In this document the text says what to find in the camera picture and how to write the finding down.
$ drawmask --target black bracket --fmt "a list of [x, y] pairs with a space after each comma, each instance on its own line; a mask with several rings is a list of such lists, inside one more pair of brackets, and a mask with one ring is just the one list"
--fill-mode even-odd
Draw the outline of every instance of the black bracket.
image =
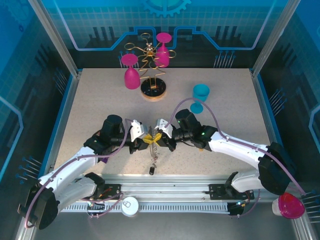
[[255, 199], [254, 191], [237, 192], [232, 191], [232, 195], [228, 194], [224, 184], [209, 184], [210, 200], [246, 200], [249, 196], [250, 200]]

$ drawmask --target glass base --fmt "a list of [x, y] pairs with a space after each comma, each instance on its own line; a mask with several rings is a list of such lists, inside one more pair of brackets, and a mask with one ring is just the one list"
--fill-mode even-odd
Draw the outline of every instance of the glass base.
[[190, 110], [191, 112], [193, 112], [194, 114], [200, 114], [202, 113], [202, 111], [204, 110], [204, 107], [201, 104], [198, 103], [193, 103], [190, 106]]

